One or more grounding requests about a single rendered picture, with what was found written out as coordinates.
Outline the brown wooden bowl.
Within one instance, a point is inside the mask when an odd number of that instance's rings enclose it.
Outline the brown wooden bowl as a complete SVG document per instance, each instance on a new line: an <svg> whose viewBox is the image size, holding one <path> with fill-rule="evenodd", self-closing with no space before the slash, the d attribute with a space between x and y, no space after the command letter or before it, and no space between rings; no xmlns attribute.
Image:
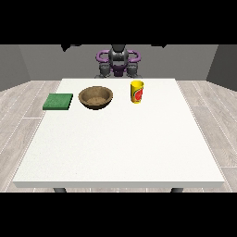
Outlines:
<svg viewBox="0 0 237 237"><path fill-rule="evenodd" d="M106 87L92 86L83 89L78 97L80 102L88 109L98 110L109 105L113 99L113 93Z"/></svg>

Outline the green square pad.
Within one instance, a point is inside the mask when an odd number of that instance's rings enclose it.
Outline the green square pad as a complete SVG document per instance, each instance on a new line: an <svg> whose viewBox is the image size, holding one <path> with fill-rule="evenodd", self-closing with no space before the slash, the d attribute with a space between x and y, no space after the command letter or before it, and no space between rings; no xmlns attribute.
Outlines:
<svg viewBox="0 0 237 237"><path fill-rule="evenodd" d="M73 94L49 94L44 102L43 110L68 110Z"/></svg>

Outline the yellow cup with melon print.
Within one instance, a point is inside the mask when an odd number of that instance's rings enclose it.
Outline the yellow cup with melon print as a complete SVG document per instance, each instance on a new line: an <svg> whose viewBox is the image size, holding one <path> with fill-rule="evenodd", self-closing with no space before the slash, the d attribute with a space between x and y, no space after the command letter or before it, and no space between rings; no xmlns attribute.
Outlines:
<svg viewBox="0 0 237 237"><path fill-rule="evenodd" d="M132 81L131 82L131 101L134 104L139 104L143 96L143 82Z"/></svg>

